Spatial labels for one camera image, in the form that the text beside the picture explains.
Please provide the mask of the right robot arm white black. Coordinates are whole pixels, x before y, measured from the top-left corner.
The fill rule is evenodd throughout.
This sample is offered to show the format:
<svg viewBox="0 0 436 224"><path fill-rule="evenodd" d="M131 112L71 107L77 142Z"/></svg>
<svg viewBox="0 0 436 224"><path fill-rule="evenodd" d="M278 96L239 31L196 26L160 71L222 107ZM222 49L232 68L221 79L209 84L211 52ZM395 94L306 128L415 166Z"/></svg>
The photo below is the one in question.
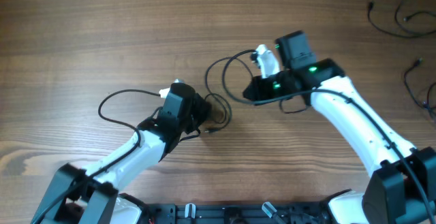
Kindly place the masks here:
<svg viewBox="0 0 436 224"><path fill-rule="evenodd" d="M243 97L256 105L303 98L329 120L362 161L370 178L362 193L326 201L333 223L420 223L435 220L435 151L396 133L359 95L332 59L317 60L302 31L280 37L275 49L250 52L261 74Z"/></svg>

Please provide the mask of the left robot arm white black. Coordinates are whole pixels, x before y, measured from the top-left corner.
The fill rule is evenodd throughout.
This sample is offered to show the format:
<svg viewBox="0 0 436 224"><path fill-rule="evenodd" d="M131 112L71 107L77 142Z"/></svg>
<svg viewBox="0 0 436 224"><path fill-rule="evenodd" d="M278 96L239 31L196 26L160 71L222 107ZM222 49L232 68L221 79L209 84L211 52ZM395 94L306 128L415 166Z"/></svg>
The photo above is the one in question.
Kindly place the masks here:
<svg viewBox="0 0 436 224"><path fill-rule="evenodd" d="M142 171L158 164L184 138L200 135L212 105L184 83L174 82L157 96L164 100L133 128L132 137L88 166L70 163L54 174L33 223L153 223L149 207L122 190Z"/></svg>

